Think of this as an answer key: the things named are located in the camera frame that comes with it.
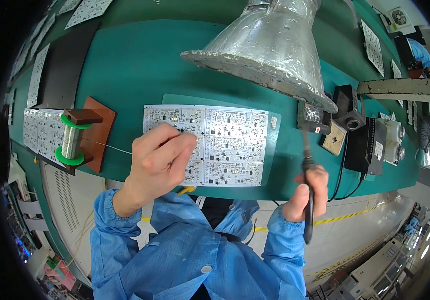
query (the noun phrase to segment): soldering iron handle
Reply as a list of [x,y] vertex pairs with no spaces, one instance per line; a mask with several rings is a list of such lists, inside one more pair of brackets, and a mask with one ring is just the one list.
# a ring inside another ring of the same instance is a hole
[[305,207],[305,231],[303,233],[303,239],[305,244],[309,244],[313,235],[313,188],[308,185],[310,193],[308,195],[308,204]]

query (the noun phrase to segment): solder wire spool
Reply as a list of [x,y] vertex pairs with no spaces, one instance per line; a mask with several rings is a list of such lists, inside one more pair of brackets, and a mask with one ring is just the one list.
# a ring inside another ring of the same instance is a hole
[[55,157],[65,165],[80,165],[85,160],[85,155],[80,150],[80,142],[85,129],[91,124],[75,125],[65,115],[60,116],[60,120],[65,124],[63,130],[63,144],[55,150]]

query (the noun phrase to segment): right hand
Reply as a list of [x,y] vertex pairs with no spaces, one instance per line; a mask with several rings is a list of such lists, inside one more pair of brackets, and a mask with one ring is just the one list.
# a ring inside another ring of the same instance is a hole
[[129,217],[150,201],[170,192],[185,178],[185,168],[197,145],[195,135],[162,123],[132,143],[132,167],[113,196],[113,210]]
[[[307,171],[307,180],[313,187],[313,217],[319,217],[327,211],[328,202],[328,172],[317,165],[315,170]],[[295,177],[296,183],[304,182],[303,173]],[[288,222],[301,222],[305,220],[305,207],[308,204],[308,185],[300,184],[295,193],[290,197],[287,204],[283,206],[283,217]]]

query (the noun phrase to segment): silver duct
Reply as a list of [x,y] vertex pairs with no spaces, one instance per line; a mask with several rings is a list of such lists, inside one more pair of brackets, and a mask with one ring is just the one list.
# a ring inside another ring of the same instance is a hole
[[180,56],[336,113],[311,32],[317,9],[314,0],[250,0],[203,50]]

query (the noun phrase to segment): green anti-static mat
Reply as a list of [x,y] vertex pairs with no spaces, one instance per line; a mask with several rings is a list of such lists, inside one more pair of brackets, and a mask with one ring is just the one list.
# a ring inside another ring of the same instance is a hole
[[[239,105],[235,103],[229,103],[224,101],[199,98],[199,97],[191,97],[191,96],[183,96],[183,95],[174,95],[164,94],[162,99],[162,104],[186,104],[186,105],[213,105],[213,106],[227,106],[227,107],[235,107],[235,108],[250,108],[250,109],[258,109],[255,107],[248,107],[245,105]],[[272,129],[270,126],[270,120],[272,117],[277,118],[276,127]],[[268,178],[270,177],[270,170],[272,169],[273,156],[275,155],[275,146],[276,141],[278,139],[278,131],[280,130],[280,123],[282,122],[282,115],[273,113],[271,111],[268,112],[268,130],[267,130],[267,142],[265,147],[265,159],[263,160],[263,175],[261,177],[261,185],[267,185]]]

